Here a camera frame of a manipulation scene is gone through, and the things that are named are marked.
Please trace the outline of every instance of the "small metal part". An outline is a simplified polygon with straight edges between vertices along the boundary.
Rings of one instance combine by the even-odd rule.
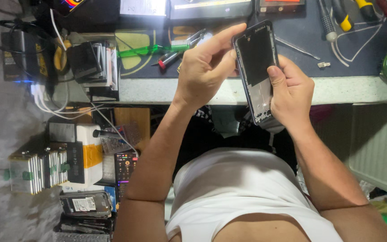
[[[319,66],[319,68],[327,67],[327,66],[330,66],[330,65],[331,65],[331,63],[329,63],[329,62],[317,63],[317,66]]]
[[[311,56],[311,57],[313,57],[313,58],[315,58],[317,60],[320,60],[319,57],[313,55],[312,53],[309,53],[309,52],[305,51],[304,49],[302,49],[302,48],[300,48],[300,47],[298,47],[298,46],[296,46],[296,45],[294,45],[292,43],[289,43],[288,41],[282,40],[282,39],[280,39],[277,36],[274,36],[274,38],[276,39],[276,41],[279,41],[282,44],[285,44],[285,45],[287,45],[287,46],[289,46],[289,47],[291,47],[291,48],[293,48],[293,49],[295,49],[295,50],[297,50],[299,52],[302,52],[302,53],[307,54],[307,55],[309,55],[309,56]]]

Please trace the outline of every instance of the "phone parts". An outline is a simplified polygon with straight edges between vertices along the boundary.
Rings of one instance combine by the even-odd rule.
[[[273,88],[267,68],[279,66],[271,22],[262,21],[234,36],[233,45],[253,121],[259,125],[271,117]]]

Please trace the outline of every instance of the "wooden board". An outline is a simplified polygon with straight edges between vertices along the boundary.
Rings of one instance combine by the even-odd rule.
[[[148,108],[114,108],[116,125],[137,122],[141,142],[135,148],[143,151],[150,141],[150,109]]]

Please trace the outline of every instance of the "forearm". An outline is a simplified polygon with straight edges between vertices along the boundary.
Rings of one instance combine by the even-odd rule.
[[[309,194],[319,211],[368,204],[355,177],[320,140],[311,124],[289,132]]]
[[[172,183],[172,174],[181,141],[193,111],[172,103],[138,159],[125,197],[132,200],[163,201]]]

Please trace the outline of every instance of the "gray floor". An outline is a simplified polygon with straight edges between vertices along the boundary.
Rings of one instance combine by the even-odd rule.
[[[0,0],[0,4],[9,2]],[[0,19],[12,17],[0,14]],[[35,196],[11,193],[3,173],[8,168],[7,157],[31,135],[43,131],[49,116],[30,102],[24,86],[3,81],[1,55],[0,51],[0,241],[48,242],[62,212],[60,188]]]

